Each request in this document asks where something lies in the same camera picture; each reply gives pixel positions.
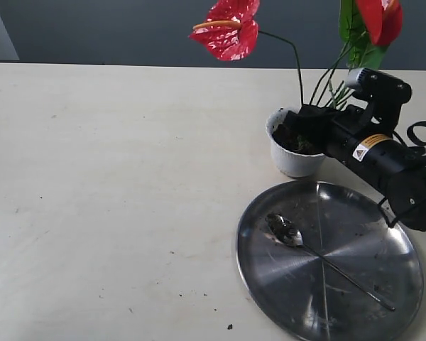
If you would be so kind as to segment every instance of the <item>stainless steel plate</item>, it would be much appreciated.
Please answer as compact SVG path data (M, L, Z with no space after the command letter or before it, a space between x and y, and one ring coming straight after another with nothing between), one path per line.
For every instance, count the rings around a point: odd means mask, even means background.
M265 216L279 213L306 244L394 302L390 312L328 265L278 242ZM302 340L393 340L412 322L423 274L408 236L387 228L375 202L348 188L294 181L259 195L241 218L241 275L253 299L276 324Z

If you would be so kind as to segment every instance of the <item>potted plant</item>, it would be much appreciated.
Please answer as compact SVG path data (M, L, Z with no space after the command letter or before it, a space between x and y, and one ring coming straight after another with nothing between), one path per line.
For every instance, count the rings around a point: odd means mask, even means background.
M260 0L218 0L206 20L193 27L190 38L201 43L218 60L234 61L247 57L256 46L259 35L289 44L297 62L300 104L343 109L351 96L344 82L334 86L332 77L342 60L349 70L358 67L378 69L388 46L398 37L403 24L399 0L339 0L339 35L344 45L305 101L300 58L295 44L285 38L259 29L253 17ZM324 160L309 142L280 125L288 110L297 112L293 103L271 115L266 124L271 140L271 156L284 174L299 178L312 175Z

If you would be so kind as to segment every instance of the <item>white table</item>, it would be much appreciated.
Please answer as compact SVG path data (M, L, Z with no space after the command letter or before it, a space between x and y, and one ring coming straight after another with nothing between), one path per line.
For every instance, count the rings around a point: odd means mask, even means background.
M393 74L414 89L404 132L426 72ZM0 64L0 341L292 340L246 292L234 237L289 180L264 125L297 103L293 70ZM317 177L380 197L335 160ZM402 340L426 341L426 284Z

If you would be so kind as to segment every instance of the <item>spoon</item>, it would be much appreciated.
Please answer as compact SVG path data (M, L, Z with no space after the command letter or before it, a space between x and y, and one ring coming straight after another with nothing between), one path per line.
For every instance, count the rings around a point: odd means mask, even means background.
M276 238L278 238L282 243L284 243L284 245L287 245L288 247L304 247L311 254L319 257L324 263L331 266L335 271L341 274L345 279L347 279L352 284L354 284L355 287L363 291L368 296L372 297L372 299L374 299L384 308L390 311L394 311L396 309L393 306L393 304L389 300L387 300L385 297L383 297L380 293L377 293L375 290L368 288L366 285L358 282L355 278L345 273L337 265L332 263L329 259L319 254L309 245L303 243L303 236L300 230L295 228L293 226L293 223L290 220L288 220L287 218L284 218L282 215L270 213L266 217L266 222L268 223L268 226L270 227L272 233L274 233Z

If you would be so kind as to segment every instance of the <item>anthurium flower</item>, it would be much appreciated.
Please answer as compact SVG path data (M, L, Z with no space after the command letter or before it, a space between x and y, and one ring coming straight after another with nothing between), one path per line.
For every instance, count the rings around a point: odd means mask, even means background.
M194 26L190 38L219 60L239 60L256 47L258 24L253 17L260 0L219 0L204 23Z
M373 45L390 45L399 36L403 27L399 0L356 0L356 6Z

